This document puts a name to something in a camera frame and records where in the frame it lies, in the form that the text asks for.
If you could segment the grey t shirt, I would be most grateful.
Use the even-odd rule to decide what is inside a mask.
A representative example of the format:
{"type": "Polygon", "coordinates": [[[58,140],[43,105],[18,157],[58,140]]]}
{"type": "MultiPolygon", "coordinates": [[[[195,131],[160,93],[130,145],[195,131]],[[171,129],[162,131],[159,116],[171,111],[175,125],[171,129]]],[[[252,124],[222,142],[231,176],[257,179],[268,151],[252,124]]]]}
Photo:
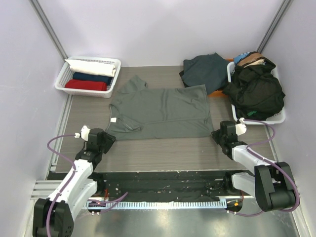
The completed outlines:
{"type": "Polygon", "coordinates": [[[106,132],[117,140],[207,137],[213,124],[206,88],[148,88],[134,76],[114,95],[106,132]]]}

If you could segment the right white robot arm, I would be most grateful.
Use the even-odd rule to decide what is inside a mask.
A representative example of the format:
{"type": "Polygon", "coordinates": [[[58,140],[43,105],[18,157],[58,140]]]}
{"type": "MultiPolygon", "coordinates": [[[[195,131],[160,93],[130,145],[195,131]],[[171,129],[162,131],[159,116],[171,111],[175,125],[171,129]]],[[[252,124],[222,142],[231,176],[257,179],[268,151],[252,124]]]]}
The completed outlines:
{"type": "Polygon", "coordinates": [[[223,154],[248,170],[227,173],[223,182],[225,193],[234,195],[242,191],[253,196],[262,212],[294,211],[300,197],[289,164],[267,159],[252,150],[251,144],[240,141],[238,137],[247,130],[245,123],[243,118],[238,123],[222,121],[211,134],[223,154]]]}

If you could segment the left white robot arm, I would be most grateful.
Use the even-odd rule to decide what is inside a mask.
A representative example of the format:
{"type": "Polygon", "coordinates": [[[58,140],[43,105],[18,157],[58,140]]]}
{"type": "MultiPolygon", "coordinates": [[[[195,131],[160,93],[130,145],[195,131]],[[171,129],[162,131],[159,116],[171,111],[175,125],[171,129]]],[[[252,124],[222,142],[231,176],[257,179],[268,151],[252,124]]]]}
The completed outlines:
{"type": "Polygon", "coordinates": [[[100,197],[105,191],[102,177],[94,170],[116,141],[115,136],[85,125],[72,137],[82,139],[83,148],[70,161],[71,169],[59,186],[47,198],[36,201],[32,233],[35,237],[71,236],[75,219],[88,199],[100,197]]]}

